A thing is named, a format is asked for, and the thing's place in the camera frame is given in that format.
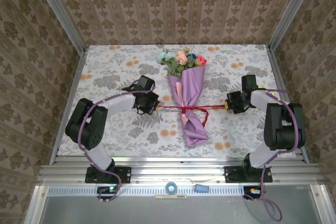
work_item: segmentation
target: purple wrapping paper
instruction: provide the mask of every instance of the purple wrapping paper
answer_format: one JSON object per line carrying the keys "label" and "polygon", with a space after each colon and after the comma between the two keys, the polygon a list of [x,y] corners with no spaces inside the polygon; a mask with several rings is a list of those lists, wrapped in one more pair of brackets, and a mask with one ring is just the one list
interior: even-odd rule
{"label": "purple wrapping paper", "polygon": [[[182,84],[183,105],[195,106],[203,90],[204,72],[205,66],[202,66],[184,70],[181,79],[175,76],[168,76],[174,101],[179,106],[182,106],[182,103],[177,95],[176,83],[180,82]],[[186,110],[185,115],[188,118],[188,122],[183,125],[181,119],[181,123],[187,146],[191,147],[206,142],[208,140],[208,135],[199,118],[192,110]]]}

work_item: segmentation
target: artificial flower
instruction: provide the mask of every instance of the artificial flower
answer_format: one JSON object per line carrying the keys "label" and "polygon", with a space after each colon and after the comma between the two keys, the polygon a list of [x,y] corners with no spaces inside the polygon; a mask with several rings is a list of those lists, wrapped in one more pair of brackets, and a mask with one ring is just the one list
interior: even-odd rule
{"label": "artificial flower", "polygon": [[174,53],[174,52],[168,52],[165,56],[164,56],[164,58],[166,59],[166,60],[170,60],[171,58],[174,58],[176,56],[176,54]]}
{"label": "artificial flower", "polygon": [[196,66],[205,66],[205,64],[206,64],[206,59],[202,55],[199,55],[196,57],[196,60],[195,60]]}
{"label": "artificial flower", "polygon": [[182,52],[182,54],[179,54],[179,52],[177,52],[177,56],[175,57],[175,60],[180,65],[186,65],[187,62],[188,62],[188,59],[187,59],[185,53]]}
{"label": "artificial flower", "polygon": [[161,52],[161,53],[159,53],[159,55],[158,55],[157,58],[156,58],[156,61],[157,61],[158,63],[161,63],[161,60],[162,60],[163,58],[165,58],[166,55],[167,55],[166,52]]}
{"label": "artificial flower", "polygon": [[193,60],[196,60],[196,54],[190,54],[190,55],[187,55],[187,58],[189,59],[190,57],[193,57]]}

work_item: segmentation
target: blue flower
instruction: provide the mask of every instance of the blue flower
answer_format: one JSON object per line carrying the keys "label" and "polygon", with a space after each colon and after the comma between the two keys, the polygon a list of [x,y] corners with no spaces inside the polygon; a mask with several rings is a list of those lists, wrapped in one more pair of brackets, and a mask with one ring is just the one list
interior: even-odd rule
{"label": "blue flower", "polygon": [[166,56],[166,54],[167,54],[166,52],[159,53],[159,55],[156,58],[156,61],[160,64],[161,60]]}
{"label": "blue flower", "polygon": [[175,58],[176,57],[176,53],[174,52],[168,52],[166,55],[165,55],[165,59],[166,60],[170,60],[171,58]]}
{"label": "blue flower", "polygon": [[189,54],[189,55],[187,55],[187,58],[189,59],[189,58],[190,58],[190,56],[192,56],[192,57],[193,57],[193,60],[196,60],[196,54]]}

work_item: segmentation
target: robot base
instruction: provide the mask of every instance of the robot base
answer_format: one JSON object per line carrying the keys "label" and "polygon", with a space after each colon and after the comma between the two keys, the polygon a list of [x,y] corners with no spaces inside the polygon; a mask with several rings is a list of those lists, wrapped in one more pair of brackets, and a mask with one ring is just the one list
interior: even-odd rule
{"label": "robot base", "polygon": [[[263,169],[253,168],[250,165],[249,154],[246,155],[241,166],[225,166],[224,176],[226,183],[260,183]],[[265,170],[264,182],[273,182],[271,169]]]}
{"label": "robot base", "polygon": [[[131,174],[132,174],[131,167],[115,166],[107,170],[111,170],[111,172],[119,175],[119,177],[121,178],[121,182],[123,184],[129,184],[131,182]],[[118,179],[111,174],[103,173],[97,170],[95,167],[90,166],[88,167],[86,171],[85,183],[87,184],[117,184]]]}

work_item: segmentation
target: flower bouquet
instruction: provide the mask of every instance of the flower bouquet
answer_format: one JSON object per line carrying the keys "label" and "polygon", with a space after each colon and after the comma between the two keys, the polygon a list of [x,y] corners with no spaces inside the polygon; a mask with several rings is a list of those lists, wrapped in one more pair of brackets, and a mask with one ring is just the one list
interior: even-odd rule
{"label": "flower bouquet", "polygon": [[[157,58],[160,64],[167,65],[168,80],[174,101],[179,105],[166,106],[166,108],[182,109],[180,117],[187,146],[206,142],[208,136],[204,125],[208,113],[206,110],[195,106],[203,90],[206,59],[201,55],[189,54],[188,48],[177,53],[164,50]],[[207,113],[203,123],[193,113],[193,109],[199,109]]]}

